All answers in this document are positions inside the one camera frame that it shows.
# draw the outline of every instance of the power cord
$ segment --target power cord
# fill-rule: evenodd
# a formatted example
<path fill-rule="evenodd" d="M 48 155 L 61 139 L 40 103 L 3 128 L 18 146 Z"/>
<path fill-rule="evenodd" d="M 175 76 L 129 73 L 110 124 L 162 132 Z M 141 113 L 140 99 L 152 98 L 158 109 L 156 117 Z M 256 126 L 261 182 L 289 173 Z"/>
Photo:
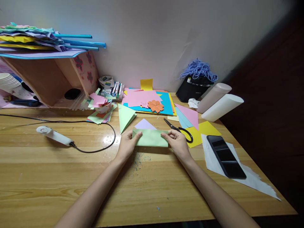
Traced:
<path fill-rule="evenodd" d="M 33 119 L 33 120 L 39 120 L 39 121 L 44 121 L 44 122 L 48 122 L 48 123 L 92 123 L 92 124 L 95 124 L 94 122 L 88 122 L 88 121 L 85 121 L 85 120 L 80 120 L 80 121 L 65 121 L 65 120 L 58 120 L 58 121 L 52 121 L 52 120 L 43 120 L 43 119 L 37 119 L 37 118 L 32 118 L 32 117 L 24 117 L 24 116 L 15 116 L 15 115 L 6 115 L 6 114 L 0 114 L 0 116 L 9 116 L 9 117 L 18 117 L 18 118 L 25 118 L 25 119 Z M 101 123 L 101 124 L 106 124 L 106 125 L 109 125 L 113 132 L 114 132 L 114 140 L 113 142 L 109 145 L 109 146 L 106 146 L 100 150 L 96 150 L 96 151 L 83 151 L 83 150 L 80 150 L 73 142 L 70 143 L 71 146 L 73 146 L 74 148 L 76 148 L 78 151 L 82 152 L 82 153 L 96 153 L 96 152 L 100 152 L 100 151 L 103 151 L 105 149 L 108 149 L 110 146 L 112 146 L 115 142 L 115 139 L 116 139 L 116 134 L 115 134 L 115 130 L 114 128 L 108 124 L 108 123 Z"/>

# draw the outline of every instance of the orange paper flower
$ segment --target orange paper flower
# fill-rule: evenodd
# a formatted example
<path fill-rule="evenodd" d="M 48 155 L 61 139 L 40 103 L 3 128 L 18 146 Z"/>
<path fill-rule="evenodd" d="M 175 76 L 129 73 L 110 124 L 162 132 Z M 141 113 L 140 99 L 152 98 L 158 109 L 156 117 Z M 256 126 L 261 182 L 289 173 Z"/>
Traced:
<path fill-rule="evenodd" d="M 159 101 L 148 101 L 148 107 L 152 110 L 152 111 L 156 111 L 157 113 L 159 113 L 160 111 L 163 111 L 163 105 L 159 102 Z"/>

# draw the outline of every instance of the black phone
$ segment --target black phone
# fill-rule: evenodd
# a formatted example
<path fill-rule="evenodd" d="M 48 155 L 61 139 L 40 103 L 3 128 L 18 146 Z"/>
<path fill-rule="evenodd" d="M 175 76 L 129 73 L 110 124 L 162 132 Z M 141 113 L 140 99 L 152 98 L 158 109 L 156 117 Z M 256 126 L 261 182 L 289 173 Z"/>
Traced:
<path fill-rule="evenodd" d="M 247 178 L 240 164 L 221 136 L 207 136 L 207 140 L 227 177 L 233 179 Z"/>

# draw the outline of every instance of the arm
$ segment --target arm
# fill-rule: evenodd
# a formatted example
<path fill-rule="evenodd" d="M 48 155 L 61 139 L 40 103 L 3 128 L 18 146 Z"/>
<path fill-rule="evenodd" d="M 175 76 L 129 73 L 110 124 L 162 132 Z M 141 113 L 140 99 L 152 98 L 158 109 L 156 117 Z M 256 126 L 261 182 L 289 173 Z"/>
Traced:
<path fill-rule="evenodd" d="M 115 159 L 69 208 L 58 221 L 55 228 L 83 228 L 91 226 L 101 204 L 122 167 L 132 154 L 135 144 L 141 135 L 142 132 L 139 132 L 132 139 L 132 131 L 122 134 Z"/>
<path fill-rule="evenodd" d="M 182 133 L 170 130 L 168 135 L 161 135 L 171 145 L 222 227 L 259 227 L 246 211 L 199 167 L 192 158 L 186 137 Z"/>

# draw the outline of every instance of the blue stick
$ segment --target blue stick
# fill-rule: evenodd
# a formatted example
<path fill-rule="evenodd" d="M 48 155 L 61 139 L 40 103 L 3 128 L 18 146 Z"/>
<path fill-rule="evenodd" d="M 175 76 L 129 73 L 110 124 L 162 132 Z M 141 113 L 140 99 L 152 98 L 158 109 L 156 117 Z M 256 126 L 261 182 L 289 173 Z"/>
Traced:
<path fill-rule="evenodd" d="M 53 35 L 57 38 L 87 38 L 92 39 L 91 35 L 69 35 L 69 34 L 54 34 Z"/>
<path fill-rule="evenodd" d="M 97 47 L 97 48 L 106 48 L 107 46 L 105 43 L 99 43 L 99 42 L 89 42 L 89 41 L 73 41 L 73 40 L 66 40 L 63 39 L 65 43 L 69 43 L 71 45 L 76 46 L 86 46 L 86 47 Z"/>
<path fill-rule="evenodd" d="M 76 48 L 76 49 L 84 49 L 84 50 L 92 50 L 99 51 L 97 47 L 86 47 L 86 46 L 74 46 L 74 45 L 64 45 L 66 48 Z"/>

